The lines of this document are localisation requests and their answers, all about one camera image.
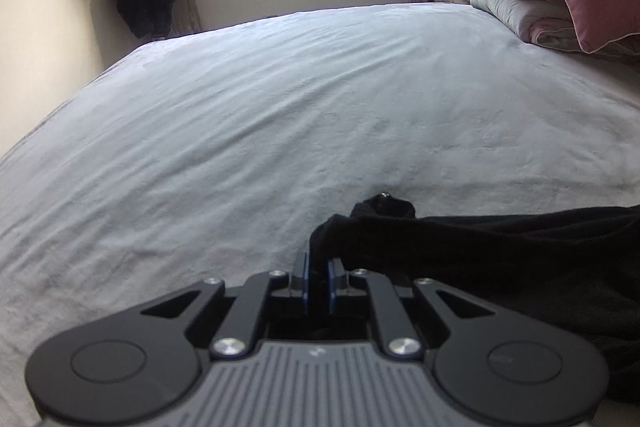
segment white quilt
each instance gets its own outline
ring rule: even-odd
[[[382,190],[420,216],[638,204],[640,73],[444,4],[139,48],[0,160],[0,425],[36,421],[22,372],[50,335],[289,268]]]

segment ridged surface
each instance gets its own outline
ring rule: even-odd
[[[370,344],[265,343],[219,362],[193,396],[153,427],[463,427],[418,364]]]

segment bed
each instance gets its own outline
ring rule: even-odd
[[[289,269],[372,194],[418,215],[632,205],[639,166],[638,68],[525,44],[470,6],[142,46],[0,160],[0,425],[36,422],[22,373],[47,337],[211,275]]]

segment metal screw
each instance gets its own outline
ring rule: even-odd
[[[396,355],[413,355],[420,351],[420,342],[409,337],[400,337],[389,342],[388,348]]]
[[[220,355],[238,355],[246,348],[246,344],[240,339],[233,337],[225,337],[219,339],[213,344],[213,349]]]

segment triangular cutout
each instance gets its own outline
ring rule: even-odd
[[[173,299],[156,304],[152,308],[141,312],[143,315],[152,315],[153,317],[163,317],[165,319],[174,319],[178,317],[189,305],[196,299],[200,292],[193,290],[182,295],[178,295]]]
[[[462,297],[446,291],[438,291],[438,296],[444,301],[444,303],[451,308],[458,317],[461,319],[474,319],[476,317],[487,317],[494,315],[494,312],[489,311],[473,302],[469,302]]]

